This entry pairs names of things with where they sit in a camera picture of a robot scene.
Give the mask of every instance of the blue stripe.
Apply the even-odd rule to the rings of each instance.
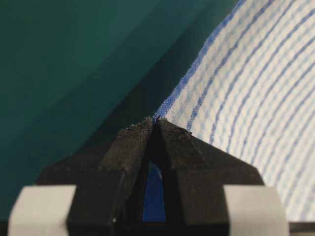
[[[307,4],[309,4],[310,2],[311,2],[311,1],[308,0],[308,1],[304,2],[303,5],[300,5],[300,6],[297,8],[297,11],[295,11],[295,12],[291,15],[291,17],[286,20],[286,22],[282,25],[281,29],[278,31],[277,36],[274,36],[274,37],[273,37],[273,40],[275,40],[276,38],[278,38],[278,37],[281,35],[283,29],[285,29],[285,27],[288,25],[288,23],[290,23],[290,22],[292,21],[292,19],[295,17],[295,15],[298,14],[298,13],[299,13]],[[292,44],[291,46],[292,46],[292,47],[295,46],[296,43],[298,43],[300,39],[301,39],[301,36],[299,37],[299,39],[295,40],[294,44]],[[272,43],[271,43],[271,44],[268,44],[268,47],[266,48],[266,50],[261,54],[261,56],[260,56],[256,61],[261,61],[262,58],[265,57],[265,52],[267,52],[267,51],[270,49],[271,45],[272,45]],[[278,63],[280,63],[280,62],[283,61],[283,59],[285,58],[285,56],[287,55],[287,53],[288,53],[289,51],[290,51],[290,50],[288,49],[288,50],[286,50],[285,53],[283,53],[283,55],[282,55],[281,59],[278,61]],[[256,68],[258,67],[258,65],[259,65],[259,63],[256,63],[256,66],[254,66],[254,67],[250,70],[250,72],[248,73],[249,76],[252,75],[254,71],[256,71]],[[267,79],[271,78],[271,75],[275,72],[275,68],[276,68],[276,67],[274,66],[272,72],[269,73],[269,74],[266,76]],[[240,91],[239,91],[238,94],[241,93],[242,88],[244,87],[245,83],[247,82],[247,79],[249,78],[249,76],[248,76],[246,79],[244,79],[244,82],[243,82],[243,84],[240,86],[241,88],[240,88]],[[239,126],[241,131],[243,130],[243,127],[244,127],[246,124],[247,124],[247,123],[246,123],[245,121],[243,121],[242,124]],[[236,148],[236,147],[239,147],[239,143],[240,143],[239,140],[240,140],[240,137],[238,136],[237,139],[233,139],[233,140],[236,140],[235,148]]]
[[[268,32],[266,33],[265,37],[259,42],[259,44],[253,49],[252,53],[246,58],[246,61],[245,63],[243,64],[242,66],[242,69],[236,74],[236,76],[234,77],[232,83],[230,84],[229,86],[229,89],[225,95],[225,98],[224,98],[224,101],[222,102],[220,108],[222,107],[222,109],[220,109],[216,115],[216,120],[215,120],[215,123],[213,124],[213,128],[212,128],[212,134],[210,137],[212,137],[212,143],[213,143],[213,139],[214,139],[214,134],[215,134],[215,131],[216,131],[216,126],[218,124],[218,121],[219,121],[219,117],[220,117],[220,113],[221,111],[223,110],[224,108],[224,105],[226,103],[226,101],[228,100],[228,97],[235,85],[235,83],[237,82],[238,78],[240,77],[240,75],[243,73],[244,71],[244,68],[245,66],[248,64],[248,62],[250,61],[250,59],[253,57],[253,55],[256,53],[256,51],[264,44],[265,40],[269,37],[270,33],[274,30],[274,28],[276,27],[276,25],[279,23],[279,21],[282,19],[282,17],[289,11],[289,9],[291,8],[291,6],[293,5],[293,3],[295,2],[295,0],[291,1],[290,4],[287,6],[287,8],[283,11],[283,13],[281,14],[281,16],[277,19],[277,21],[274,23],[274,25],[268,30]],[[254,81],[252,87],[250,88],[250,91],[248,92],[248,94],[244,97],[243,101],[242,101],[242,104],[241,106],[239,107],[238,111],[237,111],[237,114],[236,114],[236,117],[234,118],[234,121],[233,121],[233,125],[231,127],[231,135],[229,137],[229,140],[228,140],[228,145],[227,145],[227,148],[226,148],[226,152],[229,153],[229,149],[230,149],[230,144],[231,144],[231,139],[232,139],[232,136],[234,134],[234,129],[235,129],[235,124],[236,124],[236,120],[238,118],[238,116],[240,115],[241,113],[241,110],[243,108],[243,106],[245,105],[247,99],[249,98],[250,96],[250,93],[252,91],[252,89],[255,87],[255,85],[258,83],[258,79],[259,77],[257,77],[257,79]]]
[[[245,16],[249,16],[249,14],[250,14],[252,8],[253,8],[255,5],[256,5],[255,1],[252,1],[251,6],[249,6],[249,7],[247,8],[247,11],[246,11],[246,13],[245,13]],[[240,24],[243,22],[243,20],[244,20],[243,18],[245,18],[245,17],[244,17],[244,16],[241,16],[241,17],[239,18],[239,21],[238,21],[238,23],[236,24],[237,26],[240,25]],[[218,54],[221,52],[221,49],[226,46],[226,42],[227,42],[227,40],[229,39],[229,36],[230,36],[229,34],[226,34],[226,36],[225,36],[223,42],[220,42],[219,48],[217,48],[217,49],[216,49],[216,52],[212,54],[212,58],[206,60],[206,66],[205,66],[205,68],[202,70],[202,72],[201,72],[201,74],[200,74],[200,77],[199,77],[199,79],[197,80],[197,82],[194,83],[194,85],[192,86],[192,88],[189,88],[189,89],[188,89],[188,93],[187,93],[187,95],[185,95],[185,100],[182,102],[182,104],[188,104],[189,101],[191,101],[191,97],[192,97],[193,93],[196,91],[197,86],[201,83],[202,79],[205,77],[205,73],[206,73],[207,69],[209,68],[209,64],[211,64],[214,60],[216,60],[216,58],[218,57]],[[174,115],[172,116],[172,122],[173,122],[173,123],[178,123],[178,120],[180,119],[181,114],[185,114],[185,113],[184,113],[185,107],[186,107],[185,105],[184,105],[184,106],[181,106],[181,107],[179,108],[179,110],[176,112],[176,114],[174,114]]]
[[[310,11],[310,13],[308,14],[308,18],[310,16],[313,15],[313,13],[315,12],[315,9],[313,9],[312,11]],[[275,85],[277,84],[277,82],[279,81],[279,79],[283,76],[283,74],[286,72],[286,70],[288,70],[288,68],[294,63],[294,61],[313,43],[313,41],[315,40],[315,37],[313,37],[311,40],[309,40],[306,45],[304,45],[298,52],[297,54],[294,55],[293,59],[291,61],[289,61],[289,63],[285,66],[285,68],[281,71],[280,75],[276,78],[276,80],[271,84],[271,86],[268,88],[266,94],[265,94],[265,97],[264,99],[262,100],[262,103],[261,105],[264,103],[265,99],[267,98],[267,96],[269,95],[269,93],[272,91],[272,89],[275,87]],[[259,147],[260,147],[260,144],[262,142],[262,139],[263,137],[265,136],[266,134],[263,133],[263,135],[259,138],[259,141],[256,145],[256,148],[255,148],[255,151],[254,151],[254,155],[252,157],[252,161],[251,163],[254,163],[255,161],[255,158],[257,156],[257,153],[258,153],[258,150],[259,150]]]
[[[266,21],[264,21],[264,23],[263,23],[261,29],[258,29],[258,30],[255,32],[255,34],[253,34],[253,35],[250,37],[250,39],[248,40],[249,42],[252,42],[252,41],[255,39],[255,37],[257,36],[257,34],[260,33],[260,31],[261,31],[263,28],[266,27],[266,25],[270,22],[270,20],[272,20],[272,19],[274,18],[274,16],[276,15],[276,13],[278,13],[278,11],[279,11],[279,9],[274,9],[274,11],[272,12],[272,14],[270,14],[269,19],[267,19]],[[288,24],[290,21],[291,21],[291,19],[290,19],[290,20],[287,20],[287,21],[285,22],[285,24],[284,24],[284,25],[281,27],[281,29],[279,30],[279,32],[278,32],[278,34],[277,34],[277,37],[281,34],[281,32],[283,31],[283,29],[285,28],[285,26],[287,26],[287,24]],[[242,50],[244,50],[246,47],[247,47],[247,45],[243,45]],[[261,60],[263,56],[264,56],[264,55],[262,54],[262,55],[259,57],[259,59],[258,59],[257,61]],[[231,69],[227,70],[227,72],[225,73],[225,75],[223,76],[223,78],[228,78],[229,72],[232,71],[232,70],[235,68],[236,62],[237,62],[237,60],[235,60],[235,61],[233,62]],[[252,74],[252,72],[253,72],[255,69],[256,69],[256,66],[251,70],[250,74]],[[209,113],[210,113],[210,110],[211,110],[210,108],[213,106],[213,101],[215,101],[215,100],[218,98],[218,96],[219,96],[218,91],[215,90],[214,96],[212,97],[211,101],[209,101],[209,106],[208,106],[208,109],[207,109],[207,111],[206,111],[205,118],[204,118],[205,120],[207,120],[207,119],[209,118]],[[204,123],[202,122],[202,123],[200,124],[200,130],[197,132],[198,137],[201,138],[201,139],[202,139],[202,136],[203,136],[203,133],[204,133],[204,129],[205,129],[205,126],[204,126]]]
[[[312,153],[313,153],[314,149],[315,149],[315,141],[311,144],[311,148],[308,150],[308,152],[307,152],[307,154],[305,156],[305,159],[302,162],[304,164],[301,166],[301,168],[298,171],[298,173],[296,174],[295,178],[293,178],[294,182],[291,185],[287,195],[284,198],[283,202],[284,202],[285,208],[287,208],[288,205],[289,205],[290,197],[292,196],[292,194],[293,194],[294,190],[296,189],[299,181],[301,180],[302,174],[304,173],[305,168],[307,167],[308,160],[310,159],[310,157],[312,157]]]
[[[272,59],[275,57],[275,55],[279,52],[279,49],[283,46],[283,44],[289,39],[291,38],[291,36],[293,35],[294,32],[297,31],[297,29],[310,17],[312,16],[314,13],[314,9],[308,13],[307,16],[305,16],[294,28],[293,30],[291,30],[287,36],[285,37],[285,39],[278,45],[278,47],[276,48],[276,50],[273,52],[273,54],[270,56],[268,62],[264,65],[264,67],[262,68],[262,70],[260,71],[258,77],[260,77],[262,75],[262,73],[267,69],[267,67],[269,66],[270,62],[272,61]],[[263,103],[265,102],[265,99],[267,98],[267,96],[269,95],[270,91],[272,90],[273,86],[275,85],[275,83],[277,82],[274,81],[273,84],[268,88],[267,92],[265,93],[265,96],[264,98],[262,99],[262,101],[260,102],[257,110],[256,110],[256,113],[254,115],[254,117],[252,118],[251,120],[251,124],[249,125],[248,129],[247,129],[247,133],[246,133],[246,137],[245,139],[243,140],[243,146],[242,146],[242,151],[241,151],[241,156],[243,156],[243,153],[244,153],[244,148],[245,148],[245,145],[247,144],[247,138],[249,136],[249,133],[252,129],[252,126],[253,126],[253,123],[255,122],[255,120],[257,119],[257,116],[258,116],[258,113],[260,112],[260,108],[261,106],[263,105]]]
[[[314,198],[315,198],[315,184],[313,184],[310,195],[306,199],[306,203],[304,203],[304,208],[302,210],[301,217],[300,217],[302,221],[307,220],[307,215],[310,212],[311,205],[314,203]]]
[[[294,148],[299,144],[299,142],[301,140],[301,136],[304,134],[306,128],[309,126],[309,123],[313,119],[314,115],[315,115],[315,110],[311,113],[311,115],[309,116],[309,118],[305,122],[303,128],[301,129],[301,131],[298,134],[298,137],[294,140],[294,143],[293,143],[293,145],[292,145],[292,147],[290,149],[289,154],[285,157],[284,163],[281,166],[279,173],[277,174],[277,178],[276,178],[277,185],[279,184],[279,182],[281,180],[281,177],[282,177],[282,174],[284,172],[284,167],[286,166],[286,163],[289,161],[290,157],[292,156]]]
[[[315,49],[314,50],[312,50],[310,53],[308,53],[307,55],[305,54],[305,55],[303,55],[304,57],[300,60],[300,63],[298,64],[298,66],[297,66],[297,68],[301,68],[307,61],[308,61],[308,58],[310,57],[310,56],[312,56],[313,54],[315,53]],[[302,80],[303,79],[303,77],[305,77],[308,73],[309,73],[309,71],[311,71],[312,70],[312,65],[310,66],[310,67],[308,67],[303,73],[302,73],[302,75],[300,76],[300,78],[298,79],[298,81],[296,81],[295,82],[295,84],[296,83],[299,83],[299,81],[300,80]],[[296,71],[295,70],[293,70],[292,71],[292,73],[290,74],[290,75],[288,75],[288,78],[293,78],[294,76],[295,76],[295,73],[296,73]],[[307,89],[308,88],[308,84],[310,83],[310,81],[307,81],[306,82],[306,84],[303,86],[303,88],[298,92],[298,94],[300,95],[301,93],[303,94],[303,91],[305,90],[305,89]],[[274,119],[274,116],[276,115],[276,113],[277,113],[277,109],[273,112],[273,114],[272,114],[272,120]],[[287,117],[287,110],[286,111],[284,111],[282,114],[281,114],[281,118],[280,119],[278,119],[280,122],[282,122],[283,120],[284,120],[284,117]],[[263,117],[265,117],[266,115],[267,115],[267,113],[268,113],[268,110],[266,110],[265,111],[265,113],[263,114]],[[275,133],[275,129],[273,129],[272,131],[271,131],[271,135],[273,135]],[[265,154],[265,152],[264,152],[264,150],[266,150],[266,148],[263,148],[263,151],[262,151],[262,153],[260,154],[260,156],[264,156],[264,154]]]
[[[307,101],[307,99],[312,95],[312,93],[315,91],[315,87],[312,88],[311,91],[308,92],[308,94],[303,98],[303,100],[299,103],[298,106],[295,107],[294,112],[292,113],[292,115],[290,116],[290,118],[288,119],[288,121],[285,123],[284,127],[281,130],[280,136],[277,138],[277,140],[275,141],[273,147],[272,147],[272,151],[268,157],[268,161],[271,159],[271,157],[274,155],[275,153],[275,149],[276,146],[278,145],[279,141],[281,140],[281,138],[284,136],[285,131],[287,130],[288,126],[290,125],[290,123],[292,122],[292,120],[294,119],[295,115],[298,113],[298,111],[300,110],[300,108],[304,105],[304,103]],[[266,170],[268,168],[268,164],[266,164],[262,170],[262,175],[264,176],[266,173]]]
[[[230,55],[233,53],[233,51],[238,47],[238,43],[241,40],[241,38],[245,35],[245,33],[251,28],[251,26],[257,21],[257,19],[265,12],[265,10],[271,5],[271,3],[274,0],[269,0],[253,17],[252,21],[248,24],[248,26],[245,28],[245,30],[243,30],[240,38],[236,41],[236,43],[234,44],[234,46],[232,48],[230,48],[228,50],[227,55],[222,59],[221,63],[219,64],[219,66],[215,69],[213,75],[210,77],[201,97],[198,99],[197,105],[194,107],[192,114],[190,116],[190,120],[187,123],[187,130],[191,129],[191,125],[194,121],[194,119],[197,116],[197,113],[199,111],[199,108],[201,106],[201,104],[203,103],[203,100],[205,98],[205,96],[207,95],[208,89],[210,87],[210,85],[213,82],[214,77],[217,75],[217,73],[219,72],[219,70],[224,66],[224,64],[227,62],[228,58],[230,57]]]
[[[199,67],[202,59],[208,52],[209,47],[213,44],[218,34],[221,32],[222,29],[224,29],[228,22],[230,22],[235,13],[240,9],[240,7],[243,5],[245,0],[240,0],[237,2],[235,7],[233,8],[232,12],[216,27],[216,29],[211,33],[211,35],[207,38],[204,46],[198,53],[198,57],[196,60],[192,63],[192,66],[186,73],[186,75],[180,80],[179,84],[175,87],[173,92],[169,95],[169,97],[162,103],[162,105],[159,107],[157,112],[154,114],[153,118],[154,120],[157,119],[157,117],[161,116],[164,117],[169,109],[174,104],[175,100],[178,98],[178,96],[181,94],[182,89],[186,86],[189,79],[192,77],[192,75],[196,72],[197,68]]]

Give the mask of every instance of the white tape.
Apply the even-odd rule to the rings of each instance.
[[[288,236],[285,211],[274,187],[225,185],[230,236]]]
[[[8,236],[68,236],[75,185],[26,186],[11,211]]]

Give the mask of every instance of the green surface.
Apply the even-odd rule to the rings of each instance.
[[[1,1],[0,219],[7,219],[23,185],[45,165],[75,152],[104,120],[90,143],[152,115],[233,5],[230,0]],[[206,29],[200,15],[209,20]],[[179,57],[186,58],[178,60],[183,64],[175,63]],[[152,92],[141,106],[136,101],[144,89]]]

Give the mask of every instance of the dark green background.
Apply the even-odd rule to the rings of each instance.
[[[44,166],[153,115],[235,3],[0,1],[0,220]]]

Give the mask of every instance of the striped fabric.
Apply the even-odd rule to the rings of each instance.
[[[315,1],[241,0],[155,117],[248,163],[315,220]]]

